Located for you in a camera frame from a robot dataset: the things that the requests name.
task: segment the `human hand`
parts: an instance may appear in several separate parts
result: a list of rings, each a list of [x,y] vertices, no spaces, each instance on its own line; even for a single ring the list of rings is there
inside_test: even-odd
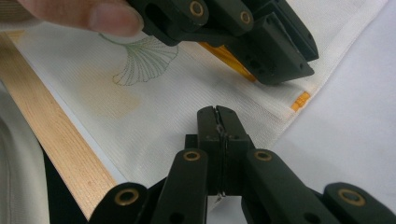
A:
[[[104,34],[133,36],[143,19],[125,0],[17,0],[33,16]]]

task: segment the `light wood edge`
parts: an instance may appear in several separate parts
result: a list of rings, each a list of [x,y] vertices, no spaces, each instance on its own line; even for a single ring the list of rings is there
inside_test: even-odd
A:
[[[0,78],[89,218],[116,181],[5,33],[0,33]]]

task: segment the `fingernail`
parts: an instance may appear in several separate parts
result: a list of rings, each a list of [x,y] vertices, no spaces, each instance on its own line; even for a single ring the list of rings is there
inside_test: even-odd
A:
[[[89,26],[99,33],[133,36],[143,29],[144,23],[142,16],[132,7],[102,3],[92,10]]]

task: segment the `ginkgo leaf embroidery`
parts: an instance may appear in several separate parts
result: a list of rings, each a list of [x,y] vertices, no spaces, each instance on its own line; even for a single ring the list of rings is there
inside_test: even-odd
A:
[[[118,43],[100,34],[105,40],[125,47],[127,59],[121,72],[113,77],[113,82],[121,86],[131,86],[137,82],[147,82],[162,75],[177,54],[177,47],[168,47],[153,36],[133,43]]]

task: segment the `white table surface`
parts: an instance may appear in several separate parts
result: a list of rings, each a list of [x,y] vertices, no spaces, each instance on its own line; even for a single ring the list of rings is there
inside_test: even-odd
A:
[[[311,189],[365,189],[396,213],[396,1],[390,0],[272,150]],[[228,197],[208,224],[246,223]]]

